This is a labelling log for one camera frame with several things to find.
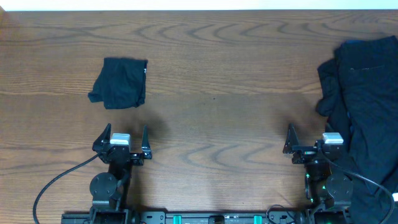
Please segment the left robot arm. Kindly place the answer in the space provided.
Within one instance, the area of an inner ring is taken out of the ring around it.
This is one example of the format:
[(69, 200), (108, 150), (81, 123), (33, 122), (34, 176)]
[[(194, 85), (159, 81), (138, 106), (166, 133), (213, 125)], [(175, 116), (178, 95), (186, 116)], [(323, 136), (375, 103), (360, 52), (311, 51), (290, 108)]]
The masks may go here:
[(126, 204), (131, 183), (131, 169), (142, 166), (146, 159), (152, 159), (147, 126), (142, 134), (141, 152), (132, 152), (129, 134), (112, 133), (111, 124), (94, 141), (92, 150), (102, 162), (109, 165), (107, 172), (96, 175), (90, 183), (93, 196), (89, 223), (138, 224), (138, 212)]

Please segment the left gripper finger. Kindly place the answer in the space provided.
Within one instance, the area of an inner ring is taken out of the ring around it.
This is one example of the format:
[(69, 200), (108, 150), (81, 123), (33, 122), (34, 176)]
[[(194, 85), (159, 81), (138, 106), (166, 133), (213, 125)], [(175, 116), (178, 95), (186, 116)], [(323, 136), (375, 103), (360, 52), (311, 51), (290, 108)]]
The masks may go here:
[(108, 123), (103, 132), (93, 142), (92, 150), (101, 152), (110, 142), (111, 138), (111, 124)]
[(141, 149), (142, 149), (144, 159), (152, 159), (152, 149), (149, 144), (149, 135), (148, 135), (147, 125), (144, 125), (144, 129), (143, 129)]

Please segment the black shorts with white trim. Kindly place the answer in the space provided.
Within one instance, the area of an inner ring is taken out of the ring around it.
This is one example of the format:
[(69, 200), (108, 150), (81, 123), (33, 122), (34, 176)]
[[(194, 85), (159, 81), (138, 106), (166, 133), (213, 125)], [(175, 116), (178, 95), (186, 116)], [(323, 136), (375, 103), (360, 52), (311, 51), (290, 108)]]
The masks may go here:
[(397, 190), (397, 37), (349, 40), (336, 50), (358, 172)]

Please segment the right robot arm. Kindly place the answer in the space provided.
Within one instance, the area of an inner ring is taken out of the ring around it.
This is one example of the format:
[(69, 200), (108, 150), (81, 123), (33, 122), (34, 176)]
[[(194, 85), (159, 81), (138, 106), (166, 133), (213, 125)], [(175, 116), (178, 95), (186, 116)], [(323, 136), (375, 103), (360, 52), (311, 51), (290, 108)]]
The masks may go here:
[(296, 212), (294, 223), (349, 223), (346, 209), (351, 206), (353, 182), (342, 172), (332, 170), (331, 163), (341, 157), (343, 138), (340, 133), (323, 133), (313, 146), (299, 143), (290, 123), (282, 152), (292, 155), (293, 164), (305, 168), (305, 196), (311, 202)]

